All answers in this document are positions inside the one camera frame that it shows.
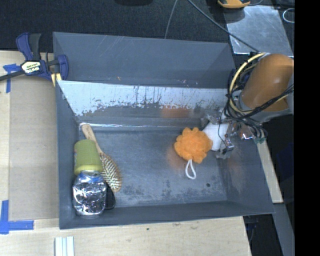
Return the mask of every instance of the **wooden brush handle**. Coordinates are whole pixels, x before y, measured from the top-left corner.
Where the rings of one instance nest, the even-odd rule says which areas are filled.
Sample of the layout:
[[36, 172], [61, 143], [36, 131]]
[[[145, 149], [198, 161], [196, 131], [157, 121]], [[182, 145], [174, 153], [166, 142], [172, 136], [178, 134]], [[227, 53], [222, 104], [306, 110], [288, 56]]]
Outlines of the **wooden brush handle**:
[[82, 132], [83, 132], [83, 134], [84, 134], [86, 139], [94, 141], [98, 153], [99, 154], [103, 153], [103, 151], [101, 150], [101, 148], [100, 148], [100, 146], [99, 146], [99, 144], [97, 142], [96, 136], [95, 136], [94, 131], [92, 130], [90, 124], [88, 124], [88, 123], [83, 124], [81, 126], [81, 130], [82, 130]]

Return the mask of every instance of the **black cable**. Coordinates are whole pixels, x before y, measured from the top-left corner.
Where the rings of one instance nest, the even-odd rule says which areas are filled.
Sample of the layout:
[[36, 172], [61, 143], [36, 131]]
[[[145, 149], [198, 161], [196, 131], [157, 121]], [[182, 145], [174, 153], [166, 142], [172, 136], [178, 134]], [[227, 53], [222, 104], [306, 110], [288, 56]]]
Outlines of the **black cable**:
[[220, 24], [218, 24], [215, 20], [213, 20], [212, 18], [210, 18], [207, 14], [205, 14], [198, 6], [196, 6], [191, 0], [187, 0], [194, 8], [196, 8], [202, 15], [204, 15], [207, 19], [209, 19], [213, 24], [215, 24], [218, 28], [222, 29], [224, 32], [226, 32], [227, 34], [229, 34], [230, 36], [232, 36], [233, 38], [237, 39], [238, 41], [240, 41], [241, 43], [243, 43], [244, 45], [248, 46], [249, 48], [251, 48], [252, 50], [256, 51], [257, 53], [260, 53], [261, 51], [258, 50], [257, 48], [253, 47], [252, 45], [248, 44], [247, 42], [241, 40], [239, 37], [235, 36], [234, 34], [230, 33], [227, 29], [225, 29], [224, 27], [222, 27]]

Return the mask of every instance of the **white cord loop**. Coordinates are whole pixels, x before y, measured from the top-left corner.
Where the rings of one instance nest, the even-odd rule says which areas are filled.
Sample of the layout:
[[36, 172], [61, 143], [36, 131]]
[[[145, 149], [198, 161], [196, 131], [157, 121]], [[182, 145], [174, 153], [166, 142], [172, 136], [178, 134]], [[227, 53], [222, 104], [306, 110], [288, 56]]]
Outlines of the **white cord loop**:
[[[189, 167], [189, 166], [191, 167], [193, 176], [190, 176], [189, 173], [188, 173], [188, 167]], [[192, 159], [190, 159], [190, 160], [188, 161], [188, 163], [186, 164], [185, 174], [186, 174], [186, 176], [187, 176], [189, 179], [192, 179], [192, 180], [195, 180], [196, 177], [197, 177], [197, 174], [196, 174], [196, 171], [195, 171], [195, 169], [194, 169], [194, 166], [192, 165]]]

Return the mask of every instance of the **green cup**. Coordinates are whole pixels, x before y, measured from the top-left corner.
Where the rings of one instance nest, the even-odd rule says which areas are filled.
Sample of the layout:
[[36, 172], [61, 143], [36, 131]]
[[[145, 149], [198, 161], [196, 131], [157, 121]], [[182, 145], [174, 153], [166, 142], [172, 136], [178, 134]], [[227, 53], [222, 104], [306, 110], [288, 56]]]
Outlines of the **green cup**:
[[82, 139], [74, 144], [74, 174], [77, 176], [82, 171], [102, 172], [96, 143], [90, 139]]

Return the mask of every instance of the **orange bath sponge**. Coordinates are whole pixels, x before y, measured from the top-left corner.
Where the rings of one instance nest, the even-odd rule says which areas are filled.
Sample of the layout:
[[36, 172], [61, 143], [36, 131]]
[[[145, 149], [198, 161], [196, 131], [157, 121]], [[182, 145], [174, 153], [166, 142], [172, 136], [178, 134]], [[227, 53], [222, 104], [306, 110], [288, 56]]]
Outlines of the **orange bath sponge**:
[[212, 148], [213, 141], [200, 131], [197, 127], [192, 130], [184, 128], [182, 135], [176, 138], [174, 150], [183, 159], [192, 160], [200, 164], [207, 156], [207, 152]]

